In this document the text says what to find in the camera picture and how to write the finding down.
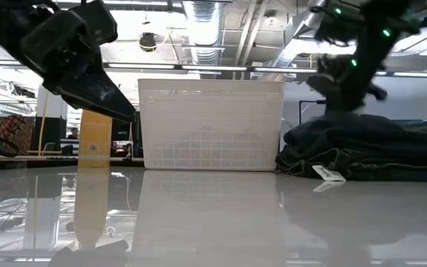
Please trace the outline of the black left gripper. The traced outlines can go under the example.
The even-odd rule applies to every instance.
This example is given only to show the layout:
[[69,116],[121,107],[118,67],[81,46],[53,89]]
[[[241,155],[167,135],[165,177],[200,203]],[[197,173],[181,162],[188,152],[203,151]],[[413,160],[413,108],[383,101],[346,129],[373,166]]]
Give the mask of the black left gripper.
[[101,44],[70,10],[27,10],[21,16],[19,61],[72,108],[132,122],[135,107],[102,67]]

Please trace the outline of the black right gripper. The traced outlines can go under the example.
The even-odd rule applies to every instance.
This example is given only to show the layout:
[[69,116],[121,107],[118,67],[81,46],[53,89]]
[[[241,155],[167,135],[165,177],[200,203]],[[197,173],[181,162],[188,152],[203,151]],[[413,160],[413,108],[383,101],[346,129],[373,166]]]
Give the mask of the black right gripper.
[[363,113],[363,100],[367,95],[379,101],[388,96],[372,82],[376,72],[385,69],[383,60],[387,55],[386,36],[361,36],[352,54],[321,56],[317,60],[317,72],[308,78],[308,85],[326,98],[326,113]]

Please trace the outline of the black zip jacket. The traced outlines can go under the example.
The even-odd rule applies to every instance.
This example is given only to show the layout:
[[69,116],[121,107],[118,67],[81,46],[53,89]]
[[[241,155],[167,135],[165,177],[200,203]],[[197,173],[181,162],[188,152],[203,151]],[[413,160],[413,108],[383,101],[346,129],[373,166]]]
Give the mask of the black zip jacket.
[[427,120],[403,124],[384,116],[328,113],[291,129],[283,136],[290,147],[303,152],[318,142],[323,147],[350,148],[359,145],[404,143],[427,145]]

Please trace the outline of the white paper tag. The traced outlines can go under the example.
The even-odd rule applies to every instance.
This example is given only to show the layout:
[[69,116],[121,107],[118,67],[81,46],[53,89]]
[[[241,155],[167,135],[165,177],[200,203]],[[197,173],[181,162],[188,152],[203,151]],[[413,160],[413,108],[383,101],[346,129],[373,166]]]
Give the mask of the white paper tag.
[[328,170],[326,167],[322,165],[313,165],[312,168],[325,181],[328,181],[328,182],[345,182],[346,181],[345,177],[341,173],[337,171]]

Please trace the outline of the dark blue jeans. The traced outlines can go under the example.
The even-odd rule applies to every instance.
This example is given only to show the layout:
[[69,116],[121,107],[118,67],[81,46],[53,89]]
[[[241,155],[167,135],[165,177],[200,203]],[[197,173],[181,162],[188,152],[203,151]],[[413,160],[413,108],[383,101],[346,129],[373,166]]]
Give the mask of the dark blue jeans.
[[359,182],[427,182],[427,165],[393,162],[366,151],[332,148],[312,156],[286,148],[276,157],[277,168],[290,176],[319,179],[314,166],[337,172]]

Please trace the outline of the white perforated laundry basket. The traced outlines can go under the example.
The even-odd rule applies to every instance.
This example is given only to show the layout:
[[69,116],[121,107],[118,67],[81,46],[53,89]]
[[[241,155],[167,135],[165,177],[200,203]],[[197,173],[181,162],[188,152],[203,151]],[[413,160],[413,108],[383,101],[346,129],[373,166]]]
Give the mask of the white perforated laundry basket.
[[140,79],[138,92],[146,168],[275,169],[284,83]]

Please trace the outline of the orange spray bottle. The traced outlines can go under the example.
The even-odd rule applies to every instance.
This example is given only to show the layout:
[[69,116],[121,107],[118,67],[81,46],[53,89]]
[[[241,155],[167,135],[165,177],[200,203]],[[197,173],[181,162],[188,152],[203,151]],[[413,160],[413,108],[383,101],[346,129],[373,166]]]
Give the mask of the orange spray bottle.
[[112,119],[93,111],[82,111],[79,135],[78,166],[108,168],[110,166]]

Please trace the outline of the black ceiling dome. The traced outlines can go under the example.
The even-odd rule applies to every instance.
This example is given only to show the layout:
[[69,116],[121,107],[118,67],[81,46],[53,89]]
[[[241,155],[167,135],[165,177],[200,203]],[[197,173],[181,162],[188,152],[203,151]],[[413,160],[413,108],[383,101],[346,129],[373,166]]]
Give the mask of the black ceiling dome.
[[139,38],[139,47],[144,52],[154,52],[156,50],[156,40],[154,33],[143,33]]

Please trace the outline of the red patterned cloth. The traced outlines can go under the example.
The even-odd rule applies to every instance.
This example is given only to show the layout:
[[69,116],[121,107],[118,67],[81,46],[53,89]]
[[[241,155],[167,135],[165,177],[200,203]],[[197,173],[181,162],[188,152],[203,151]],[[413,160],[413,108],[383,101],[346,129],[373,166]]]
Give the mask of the red patterned cloth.
[[18,155],[26,155],[30,150],[34,125],[33,117],[0,116],[0,138],[15,144],[19,149]]

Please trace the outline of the long linear ceiling light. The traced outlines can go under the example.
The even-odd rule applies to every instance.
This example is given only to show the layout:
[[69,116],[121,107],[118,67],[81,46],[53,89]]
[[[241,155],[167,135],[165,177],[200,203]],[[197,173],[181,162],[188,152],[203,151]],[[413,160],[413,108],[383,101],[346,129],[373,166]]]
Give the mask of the long linear ceiling light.
[[[103,63],[103,68],[108,70],[186,70],[186,71],[212,71],[212,72],[257,72],[257,73],[290,73],[312,74],[316,73],[311,68],[288,67],[252,67],[252,66],[224,66],[224,65],[179,65],[179,64],[137,64],[137,63]],[[377,76],[390,78],[420,78],[427,79],[427,72],[416,71],[378,71]]]

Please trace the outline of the black metal stand frame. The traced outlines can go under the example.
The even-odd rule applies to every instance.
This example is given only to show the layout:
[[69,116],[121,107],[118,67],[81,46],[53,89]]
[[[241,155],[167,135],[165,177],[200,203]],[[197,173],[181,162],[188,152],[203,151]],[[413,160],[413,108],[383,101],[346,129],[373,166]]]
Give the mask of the black metal stand frame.
[[299,108],[299,125],[302,124],[302,114],[305,111],[305,109],[302,109],[302,105],[304,103],[308,103],[308,104],[316,104],[316,105],[326,105],[326,101],[324,99],[320,99],[320,100],[299,100],[298,102],[298,108]]

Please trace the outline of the smooth silver ceiling duct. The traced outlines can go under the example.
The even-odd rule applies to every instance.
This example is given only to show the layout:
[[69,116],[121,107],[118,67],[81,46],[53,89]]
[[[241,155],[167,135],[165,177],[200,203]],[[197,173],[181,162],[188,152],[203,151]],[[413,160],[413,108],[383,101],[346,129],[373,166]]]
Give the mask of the smooth silver ceiling duct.
[[270,67],[288,67],[300,54],[314,53],[317,41],[314,39],[315,31],[323,19],[320,12],[311,12],[311,7],[324,7],[327,0],[309,0],[307,9],[289,19],[283,31],[283,49],[270,63]]

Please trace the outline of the corrugated silver ceiling duct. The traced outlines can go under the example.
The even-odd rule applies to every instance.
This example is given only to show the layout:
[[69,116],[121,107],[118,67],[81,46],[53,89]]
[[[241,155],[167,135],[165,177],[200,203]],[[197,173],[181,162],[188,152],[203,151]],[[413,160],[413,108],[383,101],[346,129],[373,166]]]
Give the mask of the corrugated silver ceiling duct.
[[219,64],[222,12],[224,5],[214,1],[183,1],[191,56],[195,65]]

